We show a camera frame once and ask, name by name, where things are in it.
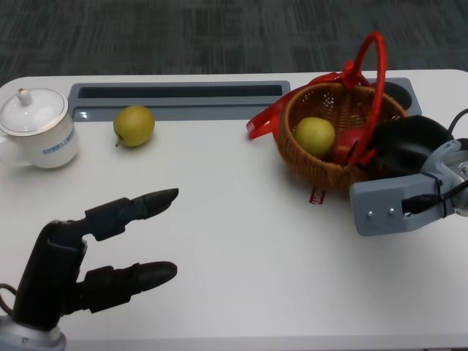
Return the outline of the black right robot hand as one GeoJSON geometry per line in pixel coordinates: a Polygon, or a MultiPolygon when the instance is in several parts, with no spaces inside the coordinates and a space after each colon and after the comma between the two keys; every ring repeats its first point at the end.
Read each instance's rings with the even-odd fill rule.
{"type": "Polygon", "coordinates": [[[367,149],[375,152],[374,164],[390,177],[409,176],[419,173],[429,156],[452,139],[443,125],[416,115],[377,125],[367,149]]]}

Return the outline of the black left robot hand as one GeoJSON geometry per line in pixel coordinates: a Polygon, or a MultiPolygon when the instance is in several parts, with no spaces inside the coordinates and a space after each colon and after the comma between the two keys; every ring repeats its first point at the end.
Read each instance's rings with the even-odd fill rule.
{"type": "Polygon", "coordinates": [[[16,293],[13,320],[49,331],[62,316],[80,310],[92,313],[128,303],[131,297],[173,279],[178,268],[171,262],[135,263],[128,268],[105,266],[78,281],[87,250],[84,236],[107,240],[125,231],[132,221],[149,219],[167,210],[178,189],[121,198],[85,212],[81,220],[54,221],[40,232],[16,293]]]}

